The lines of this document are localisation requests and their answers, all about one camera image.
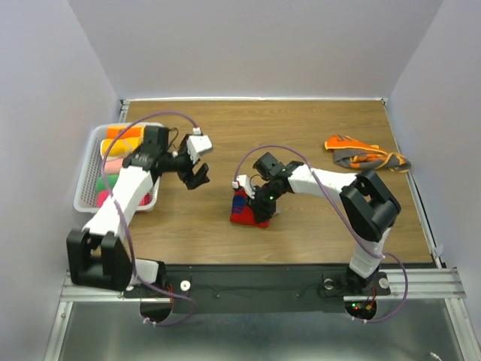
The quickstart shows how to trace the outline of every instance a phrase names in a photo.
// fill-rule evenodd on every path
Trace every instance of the wooden tabletop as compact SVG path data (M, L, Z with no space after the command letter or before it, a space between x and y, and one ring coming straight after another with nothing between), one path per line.
M332 154L323 149L333 134L395 151L381 102L131 102L127 121L160 110L190 115L209 135L214 152L202 161L209 165L210 183L187 190L176 174L162 176L155 208L137 212L131 223L137 257L167 263L349 262L355 242L325 199L285 194L277 201L280 214L267 229L240 226L229 222L231 181L242 156L261 144L288 145L314 167L339 172L350 170L335 165ZM178 127L177 145L192 132L181 117L152 121ZM284 164L297 159L284 150L271 152ZM253 163L262 154L260 150L249 156L240 173L255 174ZM405 262L430 262L406 176L389 170L379 175L402 206L385 250Z

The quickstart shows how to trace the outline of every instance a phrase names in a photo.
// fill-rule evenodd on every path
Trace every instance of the orange and gray towel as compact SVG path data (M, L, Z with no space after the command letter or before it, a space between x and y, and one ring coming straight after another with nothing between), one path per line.
M411 163L396 152L386 152L378 145L369 145L346 135L333 135L324 143L327 150L333 150L334 163L344 168L380 169L408 171Z

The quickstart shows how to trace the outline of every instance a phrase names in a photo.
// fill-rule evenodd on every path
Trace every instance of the purple cable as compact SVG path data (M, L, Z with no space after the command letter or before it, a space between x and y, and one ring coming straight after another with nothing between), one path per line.
M234 173L234 182L237 180L237 176L239 175L239 171L241 169L241 166L242 164L245 162L245 160L247 159L247 157L256 152L257 150L260 150L260 149L264 149L264 148L280 148L280 149L285 149L285 150L288 150L289 152L292 152L294 153L295 155L299 156L302 160L304 160L304 162L306 163L307 167L312 171L313 167L312 165L310 164L309 160L306 158L306 156L302 155L301 153L299 153L297 150L294 150L292 149L291 147L287 147L285 145L279 145L279 144L268 144L268 145L261 145L259 147L255 147L254 149L250 150L249 152L247 152L247 154L240 160L237 168L235 169L235 173ZM399 312L399 310L401 310L401 308L403 307L404 303L406 302L406 298L407 298L407 285L408 285L408 281L407 281L407 273L406 273L406 269L403 265L403 263L401 262L401 260L394 254L392 253L389 253L389 252L385 252L385 253L381 253L379 255L377 254L374 254L372 252L370 252L363 244L362 244L362 241L363 241L363 238L358 235L355 230L352 228L351 226L351 223L349 222L349 220L344 216L344 214L342 213L342 211L339 209L339 207L336 205L336 203L334 202L334 200L332 199L331 195L329 195L329 191L326 189L326 187L324 186L324 184L322 184L321 180L319 179L319 177L317 177L317 174L316 172L312 171L311 174L313 175L314 177L314 180L316 181L317 185L319 186L319 188L321 189L322 193L324 194L324 197L326 197L326 199L329 201L329 203L331 204L331 206L333 207L333 209L336 211L337 215L339 216L339 218L343 221L344 225L346 226L346 228L349 230L349 232L351 233L351 235L353 236L353 238L355 239L355 241L357 242L357 244L359 245L359 247L362 248L362 250L367 253L369 256L371 257L374 257L374 258L377 258L377 259L384 259L386 258L386 256L391 256L392 258L394 258L396 260L396 262L399 263L399 266L401 267L401 270L403 272L403 275L404 275L404 285L405 285L405 288L404 288L404 294L403 294L403 299L401 300L401 302L399 303L399 305L397 306L397 308L391 312L390 314L387 314L386 316L384 317L381 317L379 319L376 319L376 320L361 320L363 322L366 322L366 323L379 323L379 322L383 322L385 320L388 320L389 318L393 317L395 314L397 314Z
M185 316L185 317L182 317L181 319L179 320L175 320L175 321L172 321L170 323L155 323L151 320L149 320L148 318L144 318L144 322L148 323L148 324L151 324L153 326L172 326L172 325L176 325L178 323L181 323L185 320L188 320L194 313L195 311L197 310L197 302L195 302L194 299L191 299L190 297L188 296L184 296L184 295L179 295L179 294L176 294L176 293L172 293L172 292L168 292L166 290L163 290L161 288L158 288L158 287L155 287L153 286L152 284L149 284L148 282L146 282L137 272L137 265L135 263L135 252L134 252L134 245L132 243L132 235L130 234L130 230L129 230L129 225L127 224L127 220L126 220L126 216L124 215L124 213L122 212L122 208L120 207L120 204L119 202L115 199L115 197L113 196L113 191L112 191L112 188L110 188L110 186L108 185L108 182L107 182L107 177L105 176L105 162L107 161L107 157L108 157L108 154L110 153L110 151L112 150L112 147L113 145L115 144L116 141L118 141L120 139L120 137L122 137L122 135L124 135L131 127L135 126L136 124L139 124L140 122L143 122L145 120L148 120L150 118L154 118L154 117L159 117L159 116L162 116L162 115L178 115L180 117L184 117L186 118L190 123L192 123L192 125L195 127L195 128L198 128L198 125L197 123L191 118L189 117L188 115L184 114L184 113L180 113L179 111L158 111L156 113L153 113L153 114L150 114L150 115L147 115L143 118L140 118L139 120L136 120L134 121L133 123L129 124L127 127L125 127L122 131L119 132L119 134L115 137L115 139L112 141L112 143L110 143L110 145L108 146L107 150L105 151L105 155L104 155L104 158L102 160L102 164L101 164L101 167L100 167L100 175L102 177L102 180L104 181L104 184L105 184L105 188L107 189L110 197L112 198L113 200L113 203L115 204L115 208L117 209L117 213L119 214L119 218L120 218L120 223L122 225L122 228L124 229L124 231L126 232L126 237L127 237L127 242L129 243L129 250L130 250L130 257L131 257L131 261L132 261L132 271L133 271L133 274L134 276L142 283L144 284L145 286L147 286L148 288L150 288L151 290L153 291L156 291L158 293L161 293L162 295L165 295L167 297L173 297L175 299L184 299L186 301L189 301L192 303L192 310Z

